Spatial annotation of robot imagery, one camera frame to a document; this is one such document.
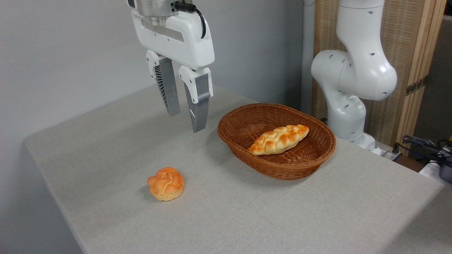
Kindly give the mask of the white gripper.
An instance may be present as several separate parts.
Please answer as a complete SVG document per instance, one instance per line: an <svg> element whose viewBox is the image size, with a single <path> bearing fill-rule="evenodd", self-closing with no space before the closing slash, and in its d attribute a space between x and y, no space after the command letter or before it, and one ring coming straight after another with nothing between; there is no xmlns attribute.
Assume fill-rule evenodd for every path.
<svg viewBox="0 0 452 254"><path fill-rule="evenodd" d="M168 17L166 26L152 25L137 10L132 10L131 15L137 37L148 49L146 58L150 74L157 82L168 114L180 113L174 60L184 65L179 68L179 76L184 82L193 132L205 129L209 99L213 96L212 75L206 67L215 61L208 22L205 22L205 37L201 38L202 24L197 13L179 12Z"/></svg>

